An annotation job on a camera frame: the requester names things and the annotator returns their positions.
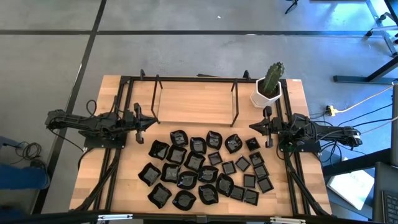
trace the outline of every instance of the black floor stripe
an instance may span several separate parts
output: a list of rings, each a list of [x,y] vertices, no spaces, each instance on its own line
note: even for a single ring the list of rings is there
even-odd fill
[[[0,30],[0,35],[90,35],[91,30]]]
[[[81,60],[80,69],[79,69],[77,78],[75,80],[75,83],[73,85],[72,93],[71,93],[68,103],[67,103],[67,108],[65,111],[66,113],[72,113],[73,109],[75,107],[75,103],[76,103],[76,99],[77,99],[77,96],[79,93],[80,85],[81,85],[81,82],[83,80],[83,77],[84,77],[84,74],[86,71],[88,59],[90,57],[91,50],[93,49],[94,40],[96,37],[96,31],[98,30],[98,26],[100,25],[101,18],[104,13],[106,1],[107,0],[102,0],[101,4],[99,5],[99,9],[98,9],[97,16],[95,18],[94,26],[90,32],[90,37],[87,42],[86,50],[85,50],[85,53],[83,54],[83,58]],[[67,130],[62,129],[60,131],[59,135],[65,137],[66,133],[67,133]],[[57,166],[57,162],[58,162],[58,158],[61,153],[62,145],[63,145],[63,139],[60,137],[56,137],[54,147],[52,148],[50,155],[49,155],[50,161],[49,161],[49,166],[47,168],[50,178],[52,178],[55,168]],[[37,196],[37,200],[36,200],[36,203],[35,203],[35,206],[33,209],[33,214],[38,214],[38,213],[42,212],[47,193],[48,193],[48,189],[41,190],[39,192],[39,195]]]
[[[367,31],[299,31],[299,30],[99,30],[97,35],[310,35],[364,36]]]

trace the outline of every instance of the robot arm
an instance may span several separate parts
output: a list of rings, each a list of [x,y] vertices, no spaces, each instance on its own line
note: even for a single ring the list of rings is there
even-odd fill
[[[322,126],[297,113],[292,115],[289,122],[282,122],[278,117],[270,119],[271,113],[270,106],[264,108],[264,119],[261,122],[249,125],[249,127],[263,136],[268,135],[268,139],[270,139],[271,134],[278,134],[284,140],[280,145],[281,149],[292,151],[292,149],[300,147],[304,151],[311,151],[311,148],[315,148],[312,146],[320,140],[337,141],[351,147],[362,145],[360,132],[352,127]]]
[[[123,119],[115,112],[103,113],[98,116],[78,116],[66,114],[63,110],[50,111],[45,121],[48,129],[74,128],[86,138],[114,140],[119,135],[136,130],[136,141],[144,143],[141,131],[145,131],[157,120],[141,113],[138,103],[134,104],[135,115],[125,111]]]

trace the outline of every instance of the wooden board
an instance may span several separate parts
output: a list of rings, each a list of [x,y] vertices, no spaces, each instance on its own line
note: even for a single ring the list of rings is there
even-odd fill
[[[159,121],[183,123],[231,124],[233,120],[232,83],[214,86],[197,83],[162,82],[158,88]]]
[[[117,93],[119,76],[105,76],[98,97],[98,113],[105,112],[109,109],[113,101],[113,96]],[[300,80],[287,80],[290,103],[292,111],[308,115],[307,103],[303,92],[303,86]],[[219,83],[202,83],[192,82],[189,85],[205,86],[205,88],[217,88]],[[253,107],[249,96],[255,84],[240,83],[239,84],[239,117],[233,128],[228,128],[225,125],[209,125],[209,124],[154,124],[144,133],[144,144],[135,142],[134,133],[129,134],[125,149],[121,153],[121,160],[119,163],[119,170],[117,174],[117,181],[114,190],[114,197],[112,201],[111,211],[113,212],[129,212],[129,213],[168,213],[168,214],[208,214],[208,215],[268,215],[268,216],[289,216],[292,215],[289,188],[287,185],[287,174],[284,161],[277,158],[275,154],[275,147],[272,149],[265,148],[264,136],[248,128],[249,124],[259,122],[262,119],[262,110]],[[138,102],[142,107],[142,112],[146,115],[151,115],[150,104],[152,100],[152,93],[154,82],[134,82],[132,93],[132,103]],[[282,110],[285,111],[284,100],[281,97]],[[273,116],[276,116],[276,108],[273,106]],[[270,180],[274,185],[274,190],[265,194],[260,194],[258,206],[253,206],[244,202],[224,197],[220,195],[220,201],[214,205],[204,205],[197,194],[199,185],[198,182],[191,192],[197,196],[197,201],[190,211],[183,212],[173,206],[172,200],[176,193],[180,190],[175,184],[165,183],[166,186],[173,193],[164,208],[158,209],[153,203],[147,199],[147,195],[151,192],[154,185],[146,186],[143,181],[138,178],[138,173],[142,168],[151,162],[153,165],[162,170],[165,161],[154,159],[148,155],[150,146],[153,141],[159,140],[171,144],[169,133],[178,129],[185,130],[188,137],[206,137],[209,130],[216,131],[222,134],[223,139],[226,139],[231,134],[237,133],[244,141],[246,139],[256,137],[261,144],[258,150],[265,160],[265,165],[270,173]],[[277,136],[273,136],[274,142],[277,142]],[[215,152],[214,149],[208,148],[208,154]],[[248,158],[249,150],[244,145],[243,148],[235,154],[229,154],[223,146],[220,149],[220,154],[223,160],[236,161],[240,155]],[[96,149],[89,153],[81,162],[78,178],[76,180],[75,190],[73,193],[70,208],[75,208],[82,203],[84,198],[90,193],[98,181],[103,160],[104,149]],[[312,154],[301,153],[303,172],[305,176],[305,183],[309,191],[311,191],[315,200],[329,213],[331,213],[330,204],[326,192],[325,183],[323,180],[322,169],[318,159]],[[205,165],[210,165],[206,156]],[[252,166],[245,172],[246,174],[253,174]],[[232,174],[236,185],[243,186],[243,173],[238,170],[237,173]],[[107,186],[104,188],[103,198],[106,197]],[[299,211],[302,209],[302,199],[299,189],[296,187],[297,202],[299,204]],[[101,202],[100,208],[104,208],[104,200]]]

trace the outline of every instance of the yellow plug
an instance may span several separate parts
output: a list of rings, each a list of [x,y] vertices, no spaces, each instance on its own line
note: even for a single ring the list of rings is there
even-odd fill
[[[326,114],[329,116],[336,116],[337,111],[338,110],[334,109],[334,107],[332,105],[326,106]]]

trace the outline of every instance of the potted cactus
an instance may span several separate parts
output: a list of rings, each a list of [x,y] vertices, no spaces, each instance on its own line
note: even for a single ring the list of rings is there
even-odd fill
[[[256,89],[250,96],[250,100],[256,108],[265,108],[279,99],[282,94],[279,79],[284,72],[284,64],[277,62],[269,67],[264,78],[257,80]]]

